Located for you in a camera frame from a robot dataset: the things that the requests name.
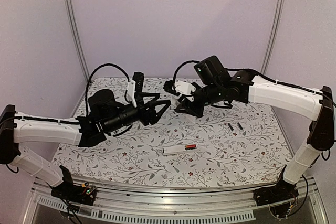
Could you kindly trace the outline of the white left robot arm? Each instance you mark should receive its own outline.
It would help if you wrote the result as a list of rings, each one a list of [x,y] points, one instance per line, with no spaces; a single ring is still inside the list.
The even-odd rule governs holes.
[[[94,147],[108,136],[117,137],[117,130],[129,130],[140,121],[144,126],[156,124],[171,105],[160,100],[158,93],[135,93],[131,103],[116,101],[109,89],[97,91],[88,99],[87,116],[68,119],[38,118],[19,113],[7,105],[1,114],[1,164],[12,165],[45,181],[67,200],[78,195],[68,169],[56,167],[31,151],[28,142],[63,143],[77,147]]]

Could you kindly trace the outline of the red AAA battery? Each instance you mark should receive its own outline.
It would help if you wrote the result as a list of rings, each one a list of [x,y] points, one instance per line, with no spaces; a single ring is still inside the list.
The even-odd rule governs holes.
[[[185,145],[185,148],[190,148],[190,147],[197,147],[195,144],[193,145]]]

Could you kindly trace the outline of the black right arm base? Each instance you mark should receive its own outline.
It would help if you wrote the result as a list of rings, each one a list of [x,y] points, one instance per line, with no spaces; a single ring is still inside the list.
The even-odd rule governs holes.
[[[273,186],[261,187],[253,192],[253,199],[257,206],[268,205],[270,213],[279,219],[289,216],[293,208],[293,203],[289,200],[298,196],[296,184],[289,184],[282,180]]]

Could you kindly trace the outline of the white battery compartment cover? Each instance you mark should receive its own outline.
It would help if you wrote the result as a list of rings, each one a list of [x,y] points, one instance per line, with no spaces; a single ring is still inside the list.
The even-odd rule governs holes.
[[[171,97],[171,105],[177,107],[179,105],[178,99]]]

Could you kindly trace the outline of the white slim remote control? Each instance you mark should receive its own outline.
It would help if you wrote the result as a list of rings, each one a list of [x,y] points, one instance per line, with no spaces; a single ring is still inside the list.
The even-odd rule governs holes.
[[[185,145],[174,145],[174,146],[169,146],[169,147],[164,147],[163,148],[163,155],[164,156],[170,156],[170,155],[176,155],[176,154],[185,154],[185,153],[190,153],[196,150],[192,151],[186,151],[185,150]]]

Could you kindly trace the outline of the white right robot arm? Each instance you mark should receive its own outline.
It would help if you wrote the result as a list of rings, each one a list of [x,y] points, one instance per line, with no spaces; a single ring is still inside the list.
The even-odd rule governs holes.
[[[217,56],[202,61],[192,60],[203,87],[177,80],[173,75],[173,93],[181,96],[176,112],[198,118],[206,106],[223,102],[230,107],[233,101],[264,104],[276,107],[310,120],[309,133],[294,158],[282,170],[279,181],[271,190],[276,201],[291,194],[292,185],[306,172],[312,163],[334,145],[334,107],[332,91],[324,86],[310,89],[296,84],[269,78],[260,72],[242,68],[225,68]]]

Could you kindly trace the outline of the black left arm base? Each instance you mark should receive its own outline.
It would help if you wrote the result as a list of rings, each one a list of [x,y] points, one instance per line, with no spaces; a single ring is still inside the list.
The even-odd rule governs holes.
[[[75,185],[70,171],[62,165],[59,168],[63,175],[62,183],[56,187],[52,187],[51,195],[64,201],[93,206],[97,195],[96,186],[88,182]]]

